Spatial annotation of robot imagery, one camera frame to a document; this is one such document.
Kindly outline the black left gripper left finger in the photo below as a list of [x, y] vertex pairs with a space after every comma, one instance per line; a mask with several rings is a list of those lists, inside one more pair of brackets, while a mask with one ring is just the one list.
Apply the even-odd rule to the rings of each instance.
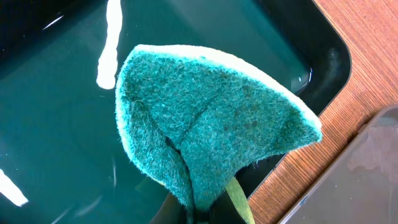
[[186, 224], [187, 217], [185, 207], [177, 198], [168, 193], [162, 206], [149, 222], [150, 224]]

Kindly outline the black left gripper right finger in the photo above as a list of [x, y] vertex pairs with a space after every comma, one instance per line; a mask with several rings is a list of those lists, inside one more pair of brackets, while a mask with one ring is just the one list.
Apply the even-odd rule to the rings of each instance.
[[247, 224], [248, 201], [240, 186], [228, 186], [210, 209], [210, 224]]

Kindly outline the green yellow scrub sponge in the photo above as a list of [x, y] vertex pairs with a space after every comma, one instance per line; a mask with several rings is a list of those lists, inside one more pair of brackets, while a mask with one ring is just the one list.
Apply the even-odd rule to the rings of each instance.
[[243, 167], [322, 140], [299, 97], [235, 55], [194, 45], [132, 49], [116, 124], [130, 161], [177, 198], [188, 223]]

